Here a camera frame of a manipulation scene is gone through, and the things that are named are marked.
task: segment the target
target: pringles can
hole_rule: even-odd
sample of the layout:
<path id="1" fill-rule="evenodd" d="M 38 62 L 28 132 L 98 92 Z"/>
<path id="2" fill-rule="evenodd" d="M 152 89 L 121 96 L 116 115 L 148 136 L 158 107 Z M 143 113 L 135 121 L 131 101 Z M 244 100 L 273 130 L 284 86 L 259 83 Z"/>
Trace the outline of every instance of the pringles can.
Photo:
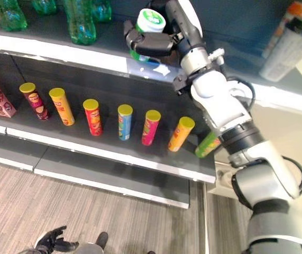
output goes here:
<path id="1" fill-rule="evenodd" d="M 100 136 L 103 133 L 100 122 L 99 102 L 95 99 L 87 99 L 83 102 L 89 131 L 93 136 Z"/>
<path id="2" fill-rule="evenodd" d="M 214 132 L 210 132 L 195 149 L 195 155 L 199 158 L 203 158 L 219 145 L 220 140 L 218 137 L 214 134 Z"/>
<path id="3" fill-rule="evenodd" d="M 187 116 L 180 118 L 176 130 L 174 131 L 172 138 L 168 143 L 168 150 L 172 152 L 178 151 L 194 126 L 195 122 L 192 118 L 189 118 Z"/>
<path id="4" fill-rule="evenodd" d="M 156 110 L 148 110 L 146 112 L 145 124 L 141 138 L 143 145 L 150 146 L 152 144 L 160 118 L 161 114 Z"/>
<path id="5" fill-rule="evenodd" d="M 59 116 L 64 125 L 72 125 L 75 123 L 75 119 L 72 115 L 70 105 L 68 104 L 65 91 L 62 88 L 53 88 L 50 90 L 49 95 L 51 96 L 54 105 L 59 113 Z"/>
<path id="6" fill-rule="evenodd" d="M 133 108 L 127 104 L 118 107 L 118 134 L 121 140 L 130 138 Z"/>
<path id="7" fill-rule="evenodd" d="M 47 108 L 36 91 L 34 83 L 24 83 L 19 87 L 19 90 L 23 93 L 40 120 L 47 120 L 50 117 Z"/>

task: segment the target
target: person's foot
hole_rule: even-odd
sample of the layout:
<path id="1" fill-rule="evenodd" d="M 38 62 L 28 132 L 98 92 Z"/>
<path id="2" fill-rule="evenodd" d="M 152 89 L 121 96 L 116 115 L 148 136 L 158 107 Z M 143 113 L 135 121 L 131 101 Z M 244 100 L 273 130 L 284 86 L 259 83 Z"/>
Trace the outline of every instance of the person's foot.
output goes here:
<path id="1" fill-rule="evenodd" d="M 101 232 L 97 238 L 96 245 L 99 245 L 104 250 L 107 241 L 108 241 L 108 234 L 106 232 Z"/>

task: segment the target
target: blue chip can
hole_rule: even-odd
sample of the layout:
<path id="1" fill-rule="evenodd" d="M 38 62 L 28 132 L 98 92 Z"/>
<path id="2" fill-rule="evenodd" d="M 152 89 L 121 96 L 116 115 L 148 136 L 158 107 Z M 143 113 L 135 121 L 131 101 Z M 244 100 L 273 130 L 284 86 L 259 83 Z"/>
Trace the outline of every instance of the blue chip can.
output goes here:
<path id="1" fill-rule="evenodd" d="M 130 138 L 132 112 L 132 107 L 127 104 L 118 107 L 118 134 L 121 140 Z"/>

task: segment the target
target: yellow chip can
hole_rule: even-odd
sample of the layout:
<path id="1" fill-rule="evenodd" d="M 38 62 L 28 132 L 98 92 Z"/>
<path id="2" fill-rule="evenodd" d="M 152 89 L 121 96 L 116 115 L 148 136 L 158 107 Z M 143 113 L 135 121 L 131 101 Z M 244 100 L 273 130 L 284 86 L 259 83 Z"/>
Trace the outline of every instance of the yellow chip can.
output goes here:
<path id="1" fill-rule="evenodd" d="M 49 95 L 56 106 L 63 124 L 73 125 L 75 123 L 75 119 L 73 117 L 70 105 L 68 104 L 64 89 L 53 88 L 50 90 Z"/>
<path id="2" fill-rule="evenodd" d="M 192 118 L 189 118 L 187 116 L 180 118 L 176 130 L 174 131 L 172 138 L 168 143 L 168 150 L 172 152 L 178 151 L 194 126 L 195 122 Z"/>

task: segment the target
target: orange chip can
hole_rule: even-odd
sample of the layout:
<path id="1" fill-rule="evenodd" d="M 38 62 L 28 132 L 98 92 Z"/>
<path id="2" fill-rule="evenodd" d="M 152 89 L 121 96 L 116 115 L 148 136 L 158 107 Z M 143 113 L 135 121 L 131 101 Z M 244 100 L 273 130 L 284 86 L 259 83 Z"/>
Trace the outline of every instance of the orange chip can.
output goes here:
<path id="1" fill-rule="evenodd" d="M 89 131 L 93 136 L 100 136 L 103 133 L 102 123 L 99 114 L 99 102 L 95 99 L 87 99 L 83 102 Z"/>
<path id="2" fill-rule="evenodd" d="M 65 91 L 62 88 L 53 88 L 49 91 L 54 105 L 64 125 L 73 125 L 75 119 L 73 117 L 70 105 L 68 104 Z"/>
<path id="3" fill-rule="evenodd" d="M 194 126 L 195 122 L 192 118 L 189 118 L 187 116 L 180 118 L 176 130 L 174 131 L 172 138 L 168 143 L 168 150 L 172 152 L 178 151 Z"/>

